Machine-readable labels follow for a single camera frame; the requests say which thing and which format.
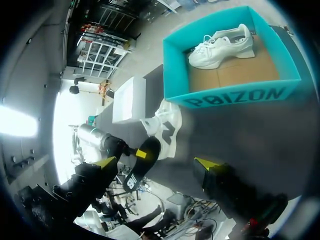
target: shoelace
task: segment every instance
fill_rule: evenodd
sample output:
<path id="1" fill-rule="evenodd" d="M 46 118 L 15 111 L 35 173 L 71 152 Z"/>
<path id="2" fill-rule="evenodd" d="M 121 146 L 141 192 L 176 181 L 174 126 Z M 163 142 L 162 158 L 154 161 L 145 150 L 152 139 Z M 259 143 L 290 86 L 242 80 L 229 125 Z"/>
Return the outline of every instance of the shoelace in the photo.
<path id="1" fill-rule="evenodd" d="M 199 54 L 205 54 L 206 57 L 211 57 L 212 52 L 210 51 L 210 49 L 214 49 L 214 48 L 222 45 L 222 41 L 220 41 L 220 40 L 226 41 L 226 39 L 224 39 L 224 37 L 212 39 L 212 37 L 210 35 L 204 35 L 203 43 L 200 43 L 198 46 L 196 46 L 194 48 L 193 52 L 199 53 Z"/>

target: white sneaker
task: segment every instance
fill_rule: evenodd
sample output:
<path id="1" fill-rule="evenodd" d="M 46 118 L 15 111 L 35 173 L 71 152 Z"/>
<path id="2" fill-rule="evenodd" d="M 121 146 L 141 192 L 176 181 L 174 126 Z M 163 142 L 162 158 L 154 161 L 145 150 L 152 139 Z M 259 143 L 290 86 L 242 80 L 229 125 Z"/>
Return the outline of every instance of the white sneaker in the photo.
<path id="1" fill-rule="evenodd" d="M 148 136 L 155 136 L 161 143 L 158 160 L 174 158 L 177 149 L 177 134 L 182 126 L 178 105 L 162 100 L 153 118 L 141 119 Z"/>
<path id="2" fill-rule="evenodd" d="M 254 58 L 253 43 L 252 35 L 244 24 L 238 28 L 217 31 L 212 37 L 203 37 L 203 43 L 190 54 L 189 63 L 198 69 L 216 69 L 226 57 Z"/>

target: white container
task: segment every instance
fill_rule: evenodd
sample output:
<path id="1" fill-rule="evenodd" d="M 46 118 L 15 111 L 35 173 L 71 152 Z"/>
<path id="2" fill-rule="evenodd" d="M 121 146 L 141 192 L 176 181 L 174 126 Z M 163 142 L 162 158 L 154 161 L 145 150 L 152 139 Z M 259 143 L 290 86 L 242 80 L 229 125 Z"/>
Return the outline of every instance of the white container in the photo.
<path id="1" fill-rule="evenodd" d="M 139 122 L 146 118 L 146 79 L 133 76 L 114 93 L 112 123 Z"/>

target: white rack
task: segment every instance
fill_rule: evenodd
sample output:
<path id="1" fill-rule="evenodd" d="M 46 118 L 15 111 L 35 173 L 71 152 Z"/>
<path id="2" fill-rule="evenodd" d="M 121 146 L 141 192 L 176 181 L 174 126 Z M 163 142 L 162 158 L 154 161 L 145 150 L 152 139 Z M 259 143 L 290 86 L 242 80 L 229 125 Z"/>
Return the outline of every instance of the white rack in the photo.
<path id="1" fill-rule="evenodd" d="M 122 59 L 131 52 L 120 45 L 102 41 L 86 43 L 78 58 L 82 72 L 77 71 L 75 74 L 109 79 Z"/>

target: gray table surface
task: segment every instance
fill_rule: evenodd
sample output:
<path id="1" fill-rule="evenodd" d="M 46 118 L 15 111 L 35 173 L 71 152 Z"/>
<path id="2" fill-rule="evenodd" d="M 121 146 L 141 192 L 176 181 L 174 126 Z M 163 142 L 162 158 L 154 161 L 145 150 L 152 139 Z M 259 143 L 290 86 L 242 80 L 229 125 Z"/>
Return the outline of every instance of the gray table surface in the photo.
<path id="1" fill-rule="evenodd" d="M 301 56 L 294 60 L 301 61 Z M 243 181 L 262 192 L 285 193 L 289 199 L 301 195 L 319 143 L 319 104 L 306 67 L 300 62 L 303 82 L 284 101 L 182 107 L 175 158 L 157 161 L 146 176 L 175 191 L 205 199 L 193 175 L 192 161 L 199 157 L 230 164 Z M 148 118 L 154 116 L 163 99 L 163 67 L 145 78 Z M 148 137 L 142 124 L 112 124 L 112 109 L 110 105 L 96 118 L 97 127 L 133 148 L 139 147 Z M 135 164 L 133 157 L 122 157 L 121 161 Z"/>

